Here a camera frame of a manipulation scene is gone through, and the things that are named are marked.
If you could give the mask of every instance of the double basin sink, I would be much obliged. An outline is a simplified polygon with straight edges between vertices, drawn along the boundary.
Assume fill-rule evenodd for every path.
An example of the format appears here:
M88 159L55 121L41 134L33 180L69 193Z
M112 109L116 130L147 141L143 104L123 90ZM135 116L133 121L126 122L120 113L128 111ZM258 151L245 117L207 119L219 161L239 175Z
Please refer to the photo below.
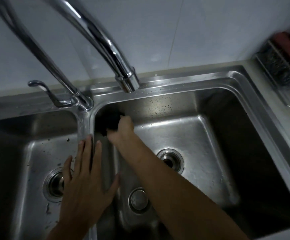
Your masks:
M104 190L117 172L121 186L85 239L172 239L132 169L98 132L108 111L131 116L166 166L248 237L289 236L290 148L242 67L146 78L131 94L116 83L82 90L95 101L89 112L57 109L42 92L0 98L0 239L46 238L58 222L63 163L87 134L102 141Z

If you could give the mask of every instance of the sink drain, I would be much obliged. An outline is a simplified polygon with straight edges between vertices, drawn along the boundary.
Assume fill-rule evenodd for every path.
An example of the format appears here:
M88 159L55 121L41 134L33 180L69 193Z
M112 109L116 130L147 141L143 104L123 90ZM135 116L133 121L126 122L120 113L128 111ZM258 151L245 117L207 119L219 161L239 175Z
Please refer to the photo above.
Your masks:
M150 208L147 194L143 188L134 189L128 197L128 203L130 209L137 214L142 214Z
M184 161L182 156L174 149L164 149L157 154L167 166L174 169L178 173L184 170Z
M43 185L43 194L48 201L62 201L64 193L63 168L51 171L46 177Z

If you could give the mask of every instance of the faucet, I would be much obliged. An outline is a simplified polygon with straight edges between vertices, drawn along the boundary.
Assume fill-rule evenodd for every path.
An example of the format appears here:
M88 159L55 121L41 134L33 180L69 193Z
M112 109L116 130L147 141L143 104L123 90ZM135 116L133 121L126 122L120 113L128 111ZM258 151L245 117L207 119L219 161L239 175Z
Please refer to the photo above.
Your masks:
M139 80L134 67L130 66L123 53L99 21L91 16L78 0L43 1L50 4L66 18L96 48L114 72L115 79L124 92L134 92L139 88ZM47 85L39 80L29 81L28 86L42 89L58 108L78 106L82 111L89 111L94 105L93 100L90 97L84 96L44 52L21 23L9 0L0 0L0 17L32 54L63 85L70 94L70 99L60 101L49 90Z

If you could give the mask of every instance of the wall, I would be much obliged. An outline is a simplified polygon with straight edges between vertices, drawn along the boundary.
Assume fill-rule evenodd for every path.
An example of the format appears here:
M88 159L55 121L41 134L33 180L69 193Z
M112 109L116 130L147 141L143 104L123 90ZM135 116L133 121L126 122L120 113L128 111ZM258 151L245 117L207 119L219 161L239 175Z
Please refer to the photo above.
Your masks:
M243 60L290 30L290 0L82 0L138 73ZM19 17L71 81L112 77L100 55L40 0L12 0ZM0 19L0 94L57 81Z

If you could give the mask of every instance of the person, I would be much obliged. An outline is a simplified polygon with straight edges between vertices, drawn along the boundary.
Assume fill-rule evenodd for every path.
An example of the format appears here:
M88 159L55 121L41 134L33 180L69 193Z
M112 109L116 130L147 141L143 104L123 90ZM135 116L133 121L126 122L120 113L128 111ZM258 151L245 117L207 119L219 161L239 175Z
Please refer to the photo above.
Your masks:
M109 141L135 171L161 222L176 240L248 240L235 222L202 191L165 165L134 133L129 116L121 117ZM104 193L101 184L102 145L97 141L90 170L91 136L80 141L74 172L72 156L64 163L64 195L58 224L47 240L82 240L111 204L119 188L116 175Z

